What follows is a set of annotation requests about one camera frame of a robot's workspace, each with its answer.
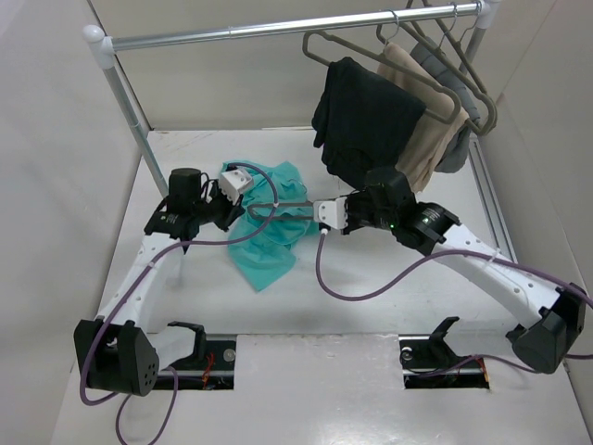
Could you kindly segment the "teal t shirt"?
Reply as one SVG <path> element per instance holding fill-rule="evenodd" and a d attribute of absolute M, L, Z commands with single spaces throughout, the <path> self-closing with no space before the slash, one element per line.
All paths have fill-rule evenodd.
<path fill-rule="evenodd" d="M 265 179 L 273 193 L 276 193 L 273 178 L 298 179 L 302 182 L 299 170 L 285 161 L 274 167 L 258 165 L 249 174 L 254 184 L 259 177 Z M 297 262 L 292 249 L 306 235 L 314 235 L 317 228 L 313 222 L 270 222 L 262 232 L 248 240 L 232 244 L 228 253 L 236 268 L 252 288 L 259 292 L 289 273 Z"/>

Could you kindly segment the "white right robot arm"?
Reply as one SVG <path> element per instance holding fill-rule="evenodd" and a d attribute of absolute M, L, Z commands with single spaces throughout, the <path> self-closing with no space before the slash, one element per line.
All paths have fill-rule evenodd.
<path fill-rule="evenodd" d="M 343 234 L 362 227 L 390 232 L 397 242 L 436 261 L 486 292 L 517 320 L 507 337 L 515 356 L 534 371 L 554 373 L 585 323 L 585 292 L 529 270 L 497 252 L 459 217 L 420 202 L 406 177 L 392 168 L 366 175 L 360 191 L 342 198 Z"/>

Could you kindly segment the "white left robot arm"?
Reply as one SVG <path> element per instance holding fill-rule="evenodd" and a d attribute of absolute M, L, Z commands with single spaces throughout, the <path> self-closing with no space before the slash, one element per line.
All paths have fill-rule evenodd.
<path fill-rule="evenodd" d="M 202 325 L 173 321 L 152 333 L 149 322 L 200 227 L 213 223 L 228 230 L 243 215 L 243 195 L 252 184 L 236 165 L 212 183 L 194 168 L 170 173 L 169 192 L 148 220 L 124 281 L 93 320 L 79 321 L 74 330 L 82 389 L 145 396 L 160 371 L 178 361 L 197 367 L 206 359 Z"/>

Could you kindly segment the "taupe hanger with black garment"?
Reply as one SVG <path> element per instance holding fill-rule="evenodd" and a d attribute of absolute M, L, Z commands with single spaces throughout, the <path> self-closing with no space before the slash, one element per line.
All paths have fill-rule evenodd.
<path fill-rule="evenodd" d="M 425 110 L 425 115 L 427 115 L 428 117 L 430 117 L 436 121 L 439 121 L 443 124 L 451 124 L 457 118 L 457 116 L 460 114 L 461 101 L 460 101 L 459 97 L 452 90 L 442 86 L 440 83 L 438 83 L 437 81 L 435 81 L 433 79 L 428 79 L 427 77 L 422 76 L 421 74 L 419 74 L 405 66 L 399 65 L 399 64 L 389 60 L 383 54 L 373 53 L 372 51 L 370 51 L 368 49 L 365 49 L 361 46 L 353 44 L 350 41 L 343 39 L 341 37 L 338 37 L 334 34 L 330 34 L 328 32 L 324 32 L 324 31 L 305 32 L 302 37 L 301 50 L 302 50 L 303 55 L 308 57 L 309 59 L 314 60 L 320 64 L 323 64 L 326 67 L 330 66 L 330 61 L 328 59 L 321 57 L 318 54 L 315 54 L 309 50 L 309 40 L 312 36 L 319 36 L 327 42 L 333 42 L 338 45 L 341 45 L 344 48 L 346 48 L 354 53 L 357 53 L 361 56 L 364 56 L 366 58 L 374 60 L 380 64 L 386 65 L 387 67 L 389 67 L 395 71 L 406 74 L 409 77 L 411 77 L 412 79 L 414 79 L 415 81 L 418 81 L 419 83 L 422 83 L 422 84 L 430 87 L 435 92 L 437 92 L 439 94 L 446 95 L 451 99 L 451 101 L 453 103 L 453 109 L 447 117 L 442 116 L 442 115 L 436 113 L 431 108 L 427 107 Z"/>

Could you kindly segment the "taupe hanger with grey garment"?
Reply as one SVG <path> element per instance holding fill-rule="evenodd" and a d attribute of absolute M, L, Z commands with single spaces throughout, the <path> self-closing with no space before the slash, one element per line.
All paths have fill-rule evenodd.
<path fill-rule="evenodd" d="M 459 68 L 455 68 L 452 65 L 452 62 L 445 56 L 445 53 L 438 44 L 429 42 L 428 36 L 423 31 L 418 21 L 413 20 L 410 25 L 404 27 L 404 30 L 421 47 L 438 59 L 452 73 L 458 72 L 460 74 L 459 78 L 466 84 L 467 88 L 472 91 L 473 95 L 478 98 L 480 95 L 488 95 L 488 91 L 476 69 L 473 67 L 473 59 L 477 48 L 486 33 L 486 30 L 478 28 L 477 24 L 483 16 L 486 16 L 489 13 L 490 6 L 484 1 L 472 1 L 472 4 L 476 7 L 474 24 L 467 28 L 460 38 L 455 38 L 453 36 L 452 30 L 454 24 L 447 28 L 445 22 L 441 18 L 434 19 L 442 32 L 442 36 L 449 42 L 458 56 L 461 63 Z"/>

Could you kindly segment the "black hanging garment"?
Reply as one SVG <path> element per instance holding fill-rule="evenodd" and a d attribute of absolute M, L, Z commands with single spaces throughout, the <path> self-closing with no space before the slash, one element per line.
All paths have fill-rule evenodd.
<path fill-rule="evenodd" d="M 311 126 L 326 170 L 355 189 L 367 172 L 393 167 L 426 105 L 351 57 L 329 64 Z"/>

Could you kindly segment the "cream ribbed garment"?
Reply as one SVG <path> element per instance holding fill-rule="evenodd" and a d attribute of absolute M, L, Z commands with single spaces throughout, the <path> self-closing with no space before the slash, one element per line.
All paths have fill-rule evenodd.
<path fill-rule="evenodd" d="M 428 79 L 434 79 L 407 51 L 397 44 L 388 44 L 384 55 L 389 60 Z M 383 64 L 378 67 L 377 73 L 422 100 L 426 107 L 442 116 L 447 117 L 453 109 L 453 103 L 448 96 L 435 92 L 406 74 Z M 451 124 L 443 124 L 425 114 L 420 117 L 396 164 L 396 169 L 406 175 L 412 192 L 421 192 L 428 185 L 436 168 L 444 160 L 449 143 L 453 141 L 453 137 L 457 135 L 468 119 L 469 114 L 464 108 Z"/>

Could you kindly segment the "aluminium rail right side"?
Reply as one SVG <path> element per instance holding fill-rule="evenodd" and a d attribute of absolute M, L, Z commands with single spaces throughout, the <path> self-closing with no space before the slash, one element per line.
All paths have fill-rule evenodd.
<path fill-rule="evenodd" d="M 479 138 L 472 134 L 469 139 L 469 157 L 473 176 L 478 187 L 486 220 L 491 236 L 497 248 L 509 259 L 516 261 L 517 257 L 511 241 L 511 236 L 498 202 L 495 187 L 486 166 L 486 159 L 479 144 Z"/>

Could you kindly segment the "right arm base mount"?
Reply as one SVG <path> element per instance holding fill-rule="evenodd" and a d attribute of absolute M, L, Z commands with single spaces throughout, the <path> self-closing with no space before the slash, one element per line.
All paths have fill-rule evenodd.
<path fill-rule="evenodd" d="M 489 389 L 484 361 L 460 356 L 446 342 L 448 330 L 459 319 L 447 317 L 428 334 L 398 337 L 405 389 Z"/>

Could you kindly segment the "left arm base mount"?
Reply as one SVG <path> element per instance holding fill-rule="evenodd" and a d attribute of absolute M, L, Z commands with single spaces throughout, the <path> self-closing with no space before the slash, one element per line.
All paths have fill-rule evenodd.
<path fill-rule="evenodd" d="M 207 337 L 205 355 L 180 359 L 172 364 L 179 390 L 232 390 L 236 363 L 236 336 Z"/>

